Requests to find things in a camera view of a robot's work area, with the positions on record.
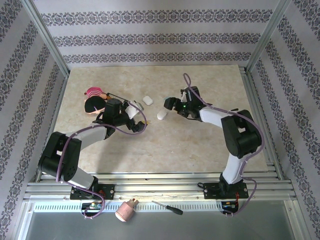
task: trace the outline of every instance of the doll head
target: doll head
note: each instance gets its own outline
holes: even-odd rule
[[[84,103],[84,110],[87,114],[99,114],[105,109],[106,102],[100,96],[92,96]]]

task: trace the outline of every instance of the black hair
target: black hair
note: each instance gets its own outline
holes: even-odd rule
[[[100,96],[89,97],[84,103],[84,110],[86,113],[92,113],[101,110],[106,106],[105,100]]]

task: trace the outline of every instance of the screwdriver handle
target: screwdriver handle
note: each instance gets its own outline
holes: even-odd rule
[[[175,214],[178,214],[178,215],[182,215],[184,213],[184,211],[182,211],[182,210],[180,210],[180,209],[178,209],[176,207],[166,206],[165,208],[170,210],[170,211],[172,211],[172,212],[174,212]]]

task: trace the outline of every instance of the gray floor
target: gray floor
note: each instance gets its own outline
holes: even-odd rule
[[[282,201],[253,201],[234,218],[220,212],[137,212],[129,222],[114,213],[89,220],[80,213],[32,216],[28,240],[290,240],[294,239]]]

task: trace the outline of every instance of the pink plug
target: pink plug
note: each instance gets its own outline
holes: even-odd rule
[[[122,222],[127,222],[135,213],[134,206],[139,203],[138,200],[130,199],[121,204],[115,212],[115,216]]]

